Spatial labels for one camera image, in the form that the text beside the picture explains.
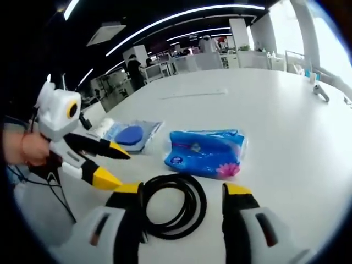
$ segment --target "yellow tip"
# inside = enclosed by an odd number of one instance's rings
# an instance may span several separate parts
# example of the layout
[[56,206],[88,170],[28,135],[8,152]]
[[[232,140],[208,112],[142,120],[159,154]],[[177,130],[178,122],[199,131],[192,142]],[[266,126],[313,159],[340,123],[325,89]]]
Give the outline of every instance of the yellow tip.
[[93,186],[100,190],[114,190],[122,182],[106,169],[99,167],[93,174]]
[[124,183],[121,186],[118,186],[114,191],[117,193],[131,193],[136,194],[138,193],[138,187],[140,185],[140,181],[137,183]]
[[124,154],[126,154],[128,157],[131,157],[126,150],[124,150],[123,148],[121,148],[117,143],[110,141],[110,147],[113,149],[116,149]]
[[225,183],[228,189],[229,194],[252,194],[251,190],[234,184],[234,183]]

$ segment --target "window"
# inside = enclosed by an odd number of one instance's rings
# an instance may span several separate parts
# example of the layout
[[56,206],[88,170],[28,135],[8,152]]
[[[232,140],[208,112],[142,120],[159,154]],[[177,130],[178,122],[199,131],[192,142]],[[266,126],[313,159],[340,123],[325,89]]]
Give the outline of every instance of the window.
[[341,77],[352,87],[352,67],[348,54],[334,32],[322,18],[313,18],[319,46],[320,67]]
[[281,0],[270,8],[278,54],[293,51],[304,54],[301,28],[290,0]]
[[252,31],[251,31],[250,26],[247,27],[247,34],[248,34],[248,39],[249,39],[249,47],[253,51],[254,50],[254,41],[253,41],[253,36],[252,36]]

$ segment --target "blue plastic package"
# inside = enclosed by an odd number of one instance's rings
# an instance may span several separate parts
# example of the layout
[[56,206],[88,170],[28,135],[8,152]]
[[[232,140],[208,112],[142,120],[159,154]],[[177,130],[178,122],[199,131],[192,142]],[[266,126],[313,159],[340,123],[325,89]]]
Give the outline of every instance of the blue plastic package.
[[245,136],[236,129],[173,131],[165,164],[178,172],[228,179],[240,170]]

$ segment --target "black cable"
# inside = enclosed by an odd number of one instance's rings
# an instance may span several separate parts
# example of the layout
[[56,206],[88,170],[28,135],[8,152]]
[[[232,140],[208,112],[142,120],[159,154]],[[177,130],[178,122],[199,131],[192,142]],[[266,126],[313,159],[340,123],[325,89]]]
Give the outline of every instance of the black cable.
[[49,181],[48,181],[48,186],[50,187],[51,191],[54,193],[54,195],[55,195],[55,197],[57,198],[57,200],[59,200],[59,202],[65,207],[66,211],[67,211],[68,214],[71,216],[73,222],[74,222],[74,223],[77,223],[77,220],[76,220],[76,218],[74,217],[74,215],[73,215],[71,209],[70,209],[69,206],[66,205],[66,204],[60,199],[60,197],[56,194],[56,192],[54,191],[54,189],[53,189],[52,185],[49,183]]
[[[164,188],[175,188],[182,191],[185,195],[183,206],[180,212],[167,223],[152,223],[147,216],[147,205],[150,198],[159,190]],[[188,225],[195,217],[197,207],[200,206],[200,212],[195,222],[186,230]],[[154,237],[174,240],[183,238],[191,234],[202,223],[207,210],[207,199],[200,183],[189,174],[177,173],[171,175],[157,176],[145,183],[143,187],[143,214],[145,216],[145,230]]]
[[[72,220],[74,221],[74,223],[77,222],[76,218],[74,217],[71,209],[69,208],[69,206],[65,205],[65,203],[60,199],[60,197],[56,194],[56,192],[54,191],[53,187],[60,187],[62,189],[62,186],[61,185],[54,185],[54,184],[50,184],[50,182],[47,180],[47,184],[46,183],[39,183],[37,181],[32,181],[32,180],[28,180],[28,178],[24,177],[23,173],[20,171],[20,169],[16,166],[16,169],[18,170],[18,172],[21,174],[19,175],[18,173],[16,173],[13,169],[10,168],[10,166],[7,166],[7,168],[12,171],[15,175],[17,175],[17,177],[19,178],[19,180],[21,180],[21,178],[23,180],[25,180],[26,182],[29,182],[29,183],[33,183],[33,184],[38,184],[38,185],[44,185],[44,186],[49,186],[51,191],[54,193],[55,197],[57,198],[57,200],[59,200],[59,202],[65,207],[66,211],[68,212],[68,214],[71,216]],[[65,197],[65,194],[64,192],[62,191],[62,195],[64,196],[64,199],[67,203],[67,200],[66,200],[66,197]]]
[[[18,174],[17,172],[15,172],[13,169],[10,168],[10,166],[7,166],[7,168],[13,173],[15,174],[19,180],[24,180],[25,182],[29,182],[29,183],[33,183],[33,184],[38,184],[38,185],[44,185],[44,186],[49,186],[49,184],[46,183],[40,183],[38,181],[33,181],[33,180],[29,180],[28,178],[24,177],[23,173],[21,172],[21,170],[16,166],[17,171],[20,173]],[[50,185],[51,187],[60,187],[61,185]]]

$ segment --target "pink flower print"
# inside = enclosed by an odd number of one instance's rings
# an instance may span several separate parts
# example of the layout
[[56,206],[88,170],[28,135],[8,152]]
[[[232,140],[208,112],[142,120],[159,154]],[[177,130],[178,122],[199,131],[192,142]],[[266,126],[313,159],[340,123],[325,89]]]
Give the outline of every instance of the pink flower print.
[[225,163],[216,169],[216,172],[223,177],[235,176],[240,171],[236,163]]

